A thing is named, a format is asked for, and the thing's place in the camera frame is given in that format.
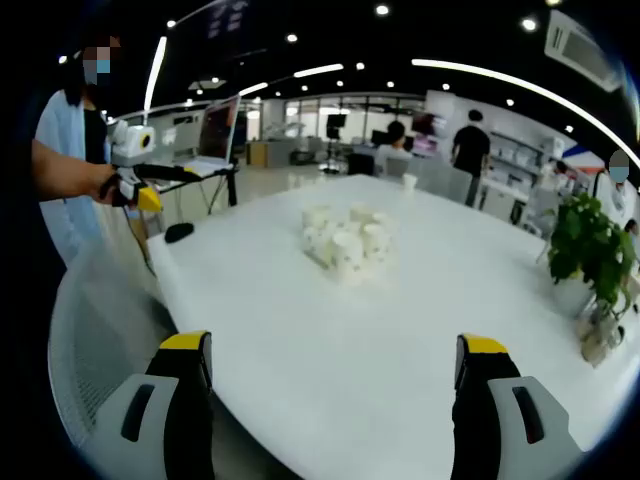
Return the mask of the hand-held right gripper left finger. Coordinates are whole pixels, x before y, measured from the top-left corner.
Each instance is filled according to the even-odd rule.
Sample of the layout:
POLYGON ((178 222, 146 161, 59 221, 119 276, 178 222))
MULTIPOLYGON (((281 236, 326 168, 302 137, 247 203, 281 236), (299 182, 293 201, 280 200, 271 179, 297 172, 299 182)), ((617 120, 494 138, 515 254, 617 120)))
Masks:
POLYGON ((211 333, 173 335, 97 411, 82 452, 101 479, 213 479, 211 333))

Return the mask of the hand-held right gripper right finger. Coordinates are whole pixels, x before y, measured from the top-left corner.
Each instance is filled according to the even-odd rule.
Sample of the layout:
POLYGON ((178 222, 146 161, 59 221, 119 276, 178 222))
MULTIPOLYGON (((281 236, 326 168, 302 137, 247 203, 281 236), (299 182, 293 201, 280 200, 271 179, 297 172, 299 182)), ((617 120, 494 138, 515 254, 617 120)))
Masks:
POLYGON ((498 341, 456 341, 453 479, 567 479, 583 451, 569 415, 498 341))

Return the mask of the person's left hand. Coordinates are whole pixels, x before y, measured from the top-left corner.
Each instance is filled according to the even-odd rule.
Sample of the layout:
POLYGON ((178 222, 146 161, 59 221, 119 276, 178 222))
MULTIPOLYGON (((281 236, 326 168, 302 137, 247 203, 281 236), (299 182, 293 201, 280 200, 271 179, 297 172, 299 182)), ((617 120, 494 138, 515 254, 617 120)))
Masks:
POLYGON ((90 195, 100 204, 123 207, 127 198, 120 191, 121 176, 108 164, 93 165, 90 195))

